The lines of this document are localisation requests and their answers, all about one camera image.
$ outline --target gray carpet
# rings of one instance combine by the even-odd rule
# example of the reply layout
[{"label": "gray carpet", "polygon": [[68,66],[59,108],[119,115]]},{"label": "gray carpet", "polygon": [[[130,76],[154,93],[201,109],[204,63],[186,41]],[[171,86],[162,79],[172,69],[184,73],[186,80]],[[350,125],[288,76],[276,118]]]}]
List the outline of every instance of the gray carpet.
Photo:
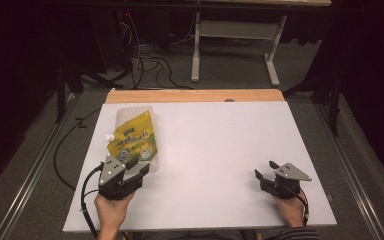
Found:
[{"label": "gray carpet", "polygon": [[[191,49],[185,45],[172,47],[171,52],[155,50],[149,54],[164,56],[172,69],[172,79],[179,85],[188,85],[195,89],[239,89],[239,88],[271,88],[268,74],[262,62],[262,48],[269,47],[266,42],[249,45],[250,41],[235,41],[235,45],[222,48],[221,51],[203,52],[201,57],[201,80],[199,83],[190,82],[190,66],[192,61]],[[204,50],[211,51],[218,46],[208,44]],[[281,82],[280,89],[299,83],[311,64],[318,44],[299,46],[297,43],[281,44],[275,57],[275,66]],[[141,49],[142,57],[152,47]],[[145,63],[146,71],[140,87],[154,88],[161,85],[169,86],[169,71],[165,67],[158,75],[158,69],[153,69],[155,62]],[[140,71],[135,69],[134,79],[139,79]],[[120,83],[126,88],[133,86],[130,78]],[[86,91],[76,96],[72,112],[67,121],[61,126],[56,143],[78,123],[81,118],[99,108],[105,101],[109,89],[85,84]],[[335,141],[343,146],[363,189],[367,193],[371,204],[384,228],[384,169],[376,155],[367,143],[364,134],[359,129],[352,112],[348,109],[345,99],[341,99],[341,112],[338,117],[339,138],[330,137],[325,127],[325,120],[318,110],[320,106],[311,104],[308,93],[301,93],[288,99],[304,143],[308,149],[313,164],[318,172],[326,194],[333,199],[332,210],[338,225],[317,229],[322,239],[375,239],[367,225],[361,206],[356,201],[356,194],[344,170],[340,154]],[[72,185],[76,185],[83,164],[89,141],[93,134],[94,124],[98,114],[93,114],[82,125],[86,128],[76,128],[60,146],[57,163],[61,175]],[[53,96],[31,125],[26,133],[26,139],[0,177],[0,223],[23,185],[24,180],[41,154],[49,133],[55,126],[56,98]],[[47,155],[47,164],[43,168],[37,183],[33,184],[33,191],[27,194],[28,201],[22,206],[19,218],[9,229],[9,239],[93,239],[90,233],[63,233],[62,228],[67,216],[74,192],[63,185],[57,178],[52,158],[56,144]],[[278,229],[259,230],[264,236],[276,234]]]}]

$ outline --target wooden table edge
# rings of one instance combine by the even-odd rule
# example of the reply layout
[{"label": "wooden table edge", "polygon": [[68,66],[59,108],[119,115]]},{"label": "wooden table edge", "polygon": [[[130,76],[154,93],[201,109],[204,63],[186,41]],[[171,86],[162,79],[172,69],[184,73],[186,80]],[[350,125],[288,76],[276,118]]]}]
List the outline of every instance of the wooden table edge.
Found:
[{"label": "wooden table edge", "polygon": [[278,89],[111,90],[105,103],[285,101]]}]

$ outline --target sleeve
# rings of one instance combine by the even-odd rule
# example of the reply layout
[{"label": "sleeve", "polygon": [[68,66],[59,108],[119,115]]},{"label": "sleeve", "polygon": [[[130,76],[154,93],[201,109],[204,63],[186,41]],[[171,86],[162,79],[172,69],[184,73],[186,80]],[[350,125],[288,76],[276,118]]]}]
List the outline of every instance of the sleeve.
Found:
[{"label": "sleeve", "polygon": [[267,240],[319,240],[319,235],[314,229],[310,228],[291,228],[280,232],[277,236],[267,238]]}]

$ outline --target wire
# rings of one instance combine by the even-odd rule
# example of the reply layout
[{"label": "wire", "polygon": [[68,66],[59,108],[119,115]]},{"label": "wire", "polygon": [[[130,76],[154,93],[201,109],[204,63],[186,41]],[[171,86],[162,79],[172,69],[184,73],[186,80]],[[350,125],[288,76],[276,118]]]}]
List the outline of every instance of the wire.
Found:
[{"label": "wire", "polygon": [[223,40],[220,40],[220,39],[214,39],[214,38],[212,38],[212,39],[206,39],[207,41],[210,41],[210,40],[213,40],[214,42],[221,42],[221,46],[219,46],[217,49],[215,49],[215,50],[205,50],[205,49],[203,49],[202,47],[200,47],[199,48],[199,50],[201,50],[201,51],[203,51],[203,52],[206,52],[206,53],[216,53],[216,52],[219,52],[221,49],[223,49],[224,48],[224,46],[225,46],[225,44],[226,44],[226,42],[225,41],[223,41]]},{"label": "wire", "polygon": [[194,38],[191,37],[185,41],[178,42],[174,45],[171,45],[173,48],[180,49],[180,50],[188,50],[194,47],[194,43],[191,43],[190,41],[193,40]]},{"label": "wire", "polygon": [[185,36],[182,40],[180,40],[180,41],[178,41],[178,42],[170,43],[170,45],[171,45],[171,46],[174,46],[174,45],[177,45],[177,44],[181,44],[181,43],[187,42],[187,41],[189,41],[189,40],[191,40],[191,39],[194,39],[194,37],[189,37],[189,35],[190,35],[191,32],[192,32],[194,23],[195,23],[195,13],[192,13],[192,21],[191,21],[191,25],[190,25],[190,27],[189,27],[189,31],[188,31],[188,33],[186,33],[186,36]]},{"label": "wire", "polygon": [[87,193],[85,194],[85,197],[86,197],[87,195],[89,195],[89,194],[91,194],[91,193],[94,193],[94,192],[97,192],[97,191],[99,191],[99,189],[95,189],[95,190],[89,191],[89,192],[87,192]]},{"label": "wire", "polygon": [[[170,46],[176,47],[176,45],[189,42],[193,39],[194,39],[194,37],[185,38],[185,39],[180,40],[178,42],[170,43]],[[176,48],[178,48],[178,49],[190,49],[192,46],[193,46],[192,44],[189,44],[188,47],[185,47],[185,48],[179,48],[179,47],[176,47]]]},{"label": "wire", "polygon": [[139,81],[137,83],[135,83],[135,79],[134,79],[134,76],[133,76],[133,71],[132,71],[132,81],[133,81],[133,90],[137,90],[138,89],[138,86],[139,84],[142,82],[142,79],[143,79],[143,72],[144,72],[144,66],[143,66],[143,61],[141,60],[140,61],[141,65],[142,65],[142,70],[140,71],[140,76],[139,76]]},{"label": "wire", "polygon": [[[127,45],[130,46],[130,44],[132,44],[132,30],[130,29],[129,25],[127,25],[127,24],[125,24],[125,23],[123,23],[123,22],[122,22],[122,23],[119,23],[119,24],[121,24],[123,27],[125,27],[125,28],[124,28],[124,32],[121,34],[123,37],[124,37],[125,34],[126,34],[126,31],[127,31],[126,29],[129,29],[129,42],[127,43]],[[121,44],[121,45],[124,45],[122,39],[119,38],[118,40],[120,41],[120,44]]]},{"label": "wire", "polygon": [[65,135],[64,137],[61,139],[61,141],[58,143],[57,147],[55,148],[55,151],[54,151],[54,156],[53,156],[53,165],[54,165],[54,170],[55,170],[55,173],[57,174],[57,177],[61,180],[62,183],[64,183],[67,187],[71,188],[73,191],[76,190],[76,188],[71,185],[70,183],[68,183],[62,176],[61,174],[59,173],[58,171],[58,167],[57,167],[57,154],[58,154],[58,150],[59,148],[61,147],[62,143],[64,142],[64,140],[74,131],[74,129],[76,129],[78,126],[80,126],[80,124],[83,123],[84,120],[86,120],[87,118],[89,118],[90,116],[92,116],[94,113],[96,113],[97,111],[101,110],[101,108],[98,108],[96,110],[94,110],[93,112],[89,113],[88,115],[86,115],[85,117],[81,118],[81,120],[75,124]]},{"label": "wire", "polygon": [[[151,69],[139,69],[143,72],[148,72],[148,71],[151,71],[151,70],[155,70],[155,69],[158,69],[156,75],[155,75],[155,81],[158,83],[158,85],[160,85],[162,88],[165,88],[165,89],[174,89],[174,88],[181,88],[181,89],[193,89],[192,87],[189,87],[189,86],[183,86],[183,85],[179,85],[177,83],[175,83],[172,79],[172,69],[169,65],[169,63],[167,62],[167,60],[163,57],[154,57],[154,56],[145,56],[145,57],[141,57],[141,63],[145,63],[145,62],[152,62],[152,63],[155,63],[155,66],[153,66]],[[164,70],[164,65],[167,66],[167,68],[169,69],[169,77],[168,77],[168,80],[174,85],[173,87],[171,86],[164,86],[163,84],[160,83],[160,81],[158,80],[158,76],[159,74]]]},{"label": "wire", "polygon": [[130,13],[130,11],[127,11],[127,13],[129,14],[130,22],[132,23],[133,31],[135,32],[135,36],[136,36],[136,41],[137,41],[137,46],[138,46],[138,59],[136,61],[136,67],[138,67],[139,66],[139,59],[140,59],[140,41],[139,41],[139,36],[138,36],[138,32],[136,31],[135,23],[133,22],[132,14]]},{"label": "wire", "polygon": [[85,202],[85,197],[86,197],[85,190],[86,190],[86,185],[89,182],[89,179],[93,176],[93,174],[95,174],[98,171],[102,171],[103,168],[104,168],[104,163],[101,162],[101,164],[98,167],[94,168],[87,175],[85,181],[83,182],[82,193],[80,195],[80,206],[82,207],[83,216],[85,217],[87,225],[89,226],[90,231],[92,232],[95,238],[98,238],[98,232],[96,231],[95,226],[93,225],[92,219],[90,218],[89,212],[87,211],[87,206]]},{"label": "wire", "polygon": [[[155,44],[155,43],[140,44],[140,47],[141,47],[141,52],[140,52],[140,54],[141,54],[141,55],[147,55],[147,54],[150,54],[150,53],[152,53],[152,52],[155,52],[155,48],[156,48],[156,46],[157,46],[157,44]],[[143,52],[143,48],[145,48],[145,47],[151,47],[151,49],[148,50],[147,52]]]}]

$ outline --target tabletop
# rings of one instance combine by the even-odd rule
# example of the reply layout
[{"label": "tabletop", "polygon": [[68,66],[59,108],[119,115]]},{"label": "tabletop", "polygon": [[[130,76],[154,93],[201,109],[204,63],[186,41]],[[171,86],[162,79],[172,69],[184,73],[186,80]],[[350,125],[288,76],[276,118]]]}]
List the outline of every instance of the tabletop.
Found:
[{"label": "tabletop", "polygon": [[[264,92],[275,97],[269,98]],[[204,95],[210,100],[205,102]],[[130,98],[128,101],[135,103],[115,103],[117,97],[120,101]],[[224,102],[226,99],[235,102]],[[257,169],[267,177],[274,177],[269,161],[279,165],[291,162],[312,177],[312,182],[301,184],[311,208],[317,209],[311,213],[309,225],[336,224],[289,106],[278,90],[110,92],[74,199],[79,199],[86,175],[107,154],[103,136],[114,131],[116,112],[121,108],[143,106],[151,106],[157,116],[158,165],[145,176],[143,187],[130,203],[123,230],[283,226],[273,199],[260,190],[254,175]],[[93,182],[97,180],[98,176],[91,178],[87,191],[96,188]],[[86,201],[93,206],[91,195]],[[79,201],[73,201],[64,231],[89,231],[79,208]],[[96,212],[94,209],[89,212],[99,228]]]}]

